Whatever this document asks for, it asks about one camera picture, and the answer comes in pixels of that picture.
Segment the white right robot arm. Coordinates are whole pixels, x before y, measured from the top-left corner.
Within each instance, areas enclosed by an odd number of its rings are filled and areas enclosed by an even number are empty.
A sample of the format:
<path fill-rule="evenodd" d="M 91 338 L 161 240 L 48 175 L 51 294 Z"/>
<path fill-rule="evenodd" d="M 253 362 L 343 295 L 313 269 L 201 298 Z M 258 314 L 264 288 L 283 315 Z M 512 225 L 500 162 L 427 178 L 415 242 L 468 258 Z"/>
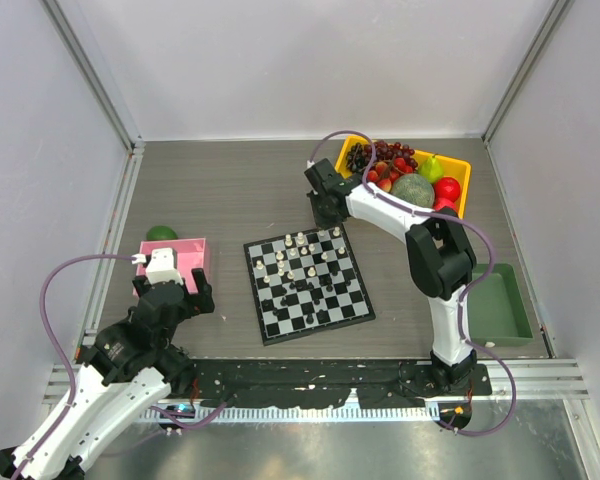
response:
<path fill-rule="evenodd" d="M 477 363 L 464 298 L 476 257 L 460 219 L 448 208 L 437 213 L 411 205 L 367 183 L 359 174 L 345 178 L 327 159 L 309 162 L 305 176 L 311 185 L 307 197 L 319 228 L 335 228 L 354 218 L 405 244 L 411 279 L 428 298 L 431 310 L 431 382 L 439 392 L 458 392 Z"/>

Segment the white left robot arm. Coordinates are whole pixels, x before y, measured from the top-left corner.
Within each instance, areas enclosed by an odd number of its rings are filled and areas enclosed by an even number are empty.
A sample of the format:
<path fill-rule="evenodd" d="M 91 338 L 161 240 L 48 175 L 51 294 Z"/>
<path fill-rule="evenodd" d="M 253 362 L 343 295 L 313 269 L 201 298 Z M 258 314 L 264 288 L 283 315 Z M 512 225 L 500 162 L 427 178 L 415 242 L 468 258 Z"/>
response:
<path fill-rule="evenodd" d="M 0 450 L 2 477 L 81 479 L 140 413 L 192 391 L 193 362 L 172 339 L 180 323 L 215 309 L 204 270 L 195 268 L 192 276 L 195 292 L 175 281 L 135 278 L 137 305 L 97 334 L 69 390 L 38 430 Z"/>

